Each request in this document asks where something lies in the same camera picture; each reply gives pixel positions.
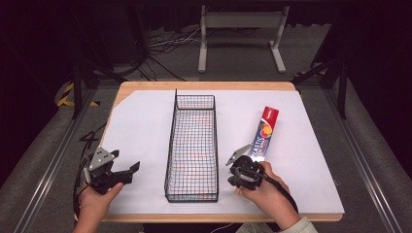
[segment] black wire basket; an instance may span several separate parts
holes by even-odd
[[[172,203],[217,202],[216,105],[213,95],[177,95],[164,192]]]

